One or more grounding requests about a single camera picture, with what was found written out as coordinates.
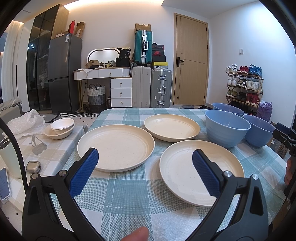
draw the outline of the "refrigerator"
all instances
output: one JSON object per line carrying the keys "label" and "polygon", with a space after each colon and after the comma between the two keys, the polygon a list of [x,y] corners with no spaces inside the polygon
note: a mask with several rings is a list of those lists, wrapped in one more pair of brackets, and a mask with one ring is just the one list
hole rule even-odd
{"label": "refrigerator", "polygon": [[48,53],[49,98],[52,113],[79,109],[78,82],[74,70],[81,68],[82,39],[66,34],[50,40]]}

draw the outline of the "light blue bowl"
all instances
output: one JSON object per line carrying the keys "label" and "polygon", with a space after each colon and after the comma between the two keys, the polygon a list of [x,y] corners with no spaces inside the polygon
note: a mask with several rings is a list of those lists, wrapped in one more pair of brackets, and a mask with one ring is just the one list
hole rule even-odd
{"label": "light blue bowl", "polygon": [[205,126],[209,139],[225,148],[237,145],[251,128],[244,118],[222,110],[207,110]]}
{"label": "light blue bowl", "polygon": [[228,105],[228,104],[223,104],[223,103],[213,103],[213,109],[214,110],[224,110],[224,111],[228,111],[231,113],[234,113],[236,115],[239,115],[240,117],[242,117],[245,112],[239,108],[236,108],[232,105]]}
{"label": "light blue bowl", "polygon": [[251,129],[245,136],[247,142],[255,147],[265,146],[272,138],[272,132],[275,130],[275,127],[253,115],[244,115],[243,118],[251,124]]}

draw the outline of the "checkered tablecloth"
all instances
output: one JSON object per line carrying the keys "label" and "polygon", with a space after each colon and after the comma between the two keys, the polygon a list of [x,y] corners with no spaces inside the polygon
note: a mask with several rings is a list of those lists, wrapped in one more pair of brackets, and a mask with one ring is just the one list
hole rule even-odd
{"label": "checkered tablecloth", "polygon": [[[144,128],[144,120],[156,114],[175,114],[196,121],[201,132],[196,139],[209,141],[205,128],[205,110],[199,109],[136,109],[105,110],[90,129],[110,124],[127,124]],[[172,143],[155,138],[152,155],[141,166],[126,172],[106,173],[94,170],[82,193],[75,197],[79,207],[94,228],[106,240],[120,240],[140,226],[148,227],[149,240],[185,240],[210,210],[183,202],[171,193],[163,182],[159,160]],[[279,211],[283,200],[286,163],[269,147],[253,148],[242,140],[229,148],[241,162],[246,177],[259,175],[268,207],[269,223]],[[79,160],[75,150],[65,169]],[[238,202],[236,196],[221,224],[225,228]],[[71,229],[58,204],[53,202],[63,225]]]}
{"label": "checkered tablecloth", "polygon": [[[53,140],[46,135],[36,135],[41,141],[47,145],[47,149],[40,155],[35,155],[32,152],[33,144],[31,143],[32,137],[22,137],[17,139],[24,159],[25,167],[29,161],[39,161],[41,164],[41,176],[56,175],[59,170],[63,168],[69,159],[73,150],[77,147],[78,141],[84,135],[84,128],[82,125],[75,126],[72,133],[62,139]],[[3,159],[0,157],[0,169],[6,167]],[[8,200],[20,211],[23,210],[25,202],[25,191],[22,184],[22,179],[15,178],[9,173],[8,170],[9,186],[12,193],[11,198]],[[30,174],[27,173],[27,181],[30,181]]]}

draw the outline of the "finger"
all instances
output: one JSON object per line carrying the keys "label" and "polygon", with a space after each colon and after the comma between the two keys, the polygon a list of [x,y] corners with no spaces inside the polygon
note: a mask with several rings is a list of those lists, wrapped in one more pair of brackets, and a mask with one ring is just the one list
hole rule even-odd
{"label": "finger", "polygon": [[286,169],[286,177],[287,177],[287,179],[288,179],[289,181],[291,181],[291,179],[292,179],[292,173],[291,173],[290,170],[287,170],[287,169]]}
{"label": "finger", "polygon": [[140,227],[133,231],[130,235],[124,237],[121,241],[147,241],[149,230],[146,227]]}
{"label": "finger", "polygon": [[289,185],[289,183],[290,183],[290,181],[287,179],[287,177],[285,176],[285,178],[284,178],[284,181],[285,181],[285,184],[288,186]]}
{"label": "finger", "polygon": [[287,169],[290,170],[292,166],[291,158],[287,161]]}

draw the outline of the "phone screen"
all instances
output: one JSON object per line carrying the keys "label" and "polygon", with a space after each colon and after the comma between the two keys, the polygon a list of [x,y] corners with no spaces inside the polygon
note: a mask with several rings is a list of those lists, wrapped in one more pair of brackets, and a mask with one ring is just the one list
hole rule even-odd
{"label": "phone screen", "polygon": [[9,187],[6,176],[6,169],[0,171],[0,199],[4,199],[9,195]]}

